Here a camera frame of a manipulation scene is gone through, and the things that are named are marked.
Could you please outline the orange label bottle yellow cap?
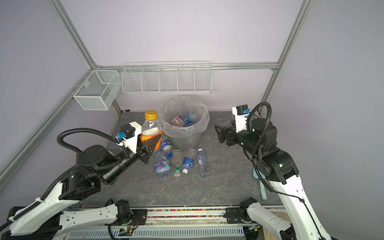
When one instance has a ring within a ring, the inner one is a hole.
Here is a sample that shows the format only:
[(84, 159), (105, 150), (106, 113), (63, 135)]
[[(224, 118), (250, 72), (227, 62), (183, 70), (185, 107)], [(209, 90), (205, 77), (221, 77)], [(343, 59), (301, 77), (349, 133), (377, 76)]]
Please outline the orange label bottle yellow cap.
[(162, 124), (159, 121), (159, 114), (156, 110), (148, 110), (145, 112), (145, 122), (142, 126), (141, 142), (144, 143), (156, 136), (159, 136), (159, 140), (155, 146), (154, 151), (157, 151), (161, 146), (163, 129)]

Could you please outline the slim clear bottle white cap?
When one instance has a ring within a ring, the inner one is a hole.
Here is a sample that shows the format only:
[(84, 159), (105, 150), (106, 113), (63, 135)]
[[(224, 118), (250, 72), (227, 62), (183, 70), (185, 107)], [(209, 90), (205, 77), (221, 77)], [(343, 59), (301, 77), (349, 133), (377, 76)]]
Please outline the slim clear bottle white cap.
[(202, 148), (198, 149), (198, 162), (201, 170), (201, 176), (207, 178), (209, 176), (208, 162), (206, 153)]

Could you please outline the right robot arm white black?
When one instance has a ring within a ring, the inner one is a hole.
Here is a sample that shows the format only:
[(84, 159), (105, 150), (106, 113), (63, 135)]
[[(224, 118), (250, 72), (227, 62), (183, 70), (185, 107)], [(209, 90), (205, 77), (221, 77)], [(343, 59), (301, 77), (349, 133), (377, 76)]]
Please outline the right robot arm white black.
[(294, 159), (277, 146), (271, 105), (261, 102), (252, 110), (247, 105), (236, 106), (233, 115), (232, 126), (215, 126), (219, 142), (243, 149), (265, 188), (279, 195), (290, 219), (276, 216), (254, 198), (239, 204), (236, 217), (258, 223), (279, 240), (331, 240), (305, 193)]

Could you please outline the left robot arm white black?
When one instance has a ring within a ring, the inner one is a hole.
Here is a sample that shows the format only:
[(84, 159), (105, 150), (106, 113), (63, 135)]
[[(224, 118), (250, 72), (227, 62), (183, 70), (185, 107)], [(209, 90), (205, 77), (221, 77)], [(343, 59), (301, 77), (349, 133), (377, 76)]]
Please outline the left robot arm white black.
[[(135, 141), (135, 150), (125, 146), (127, 139), (120, 135), (112, 137), (101, 131), (89, 128), (75, 128), (57, 136), (60, 146), (76, 153), (76, 164), (53, 181), (44, 194), (31, 205), (10, 210), (7, 222), (1, 225), (3, 240), (52, 240), (65, 232), (89, 225), (108, 227), (129, 225), (134, 213), (128, 201), (119, 200), (98, 209), (84, 211), (70, 210), (89, 196), (101, 191), (101, 185), (112, 185), (118, 177), (137, 160), (147, 164), (162, 135), (141, 142), (135, 128), (128, 124), (129, 138)], [(121, 149), (121, 154), (113, 156), (101, 145), (91, 146), (84, 151), (68, 144), (64, 138), (89, 133), (105, 138)]]

